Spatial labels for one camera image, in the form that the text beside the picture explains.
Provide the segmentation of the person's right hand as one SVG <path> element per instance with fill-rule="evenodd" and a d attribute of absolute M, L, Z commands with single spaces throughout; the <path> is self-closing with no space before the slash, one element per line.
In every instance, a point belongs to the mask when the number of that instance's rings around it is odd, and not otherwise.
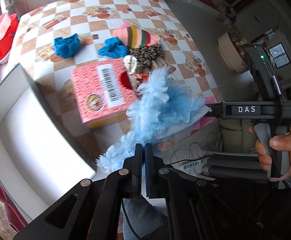
<path fill-rule="evenodd" d="M 290 134 L 288 135 L 276 135 L 269 140 L 270 147 L 275 151 L 286 151 L 289 153 L 290 167 L 289 175 L 291 177 L 291 127 Z M 266 147 L 257 140 L 254 146 L 256 153 L 258 154 L 258 160 L 260 168 L 264 171 L 268 171 L 272 164 L 271 157 L 266 153 Z"/>

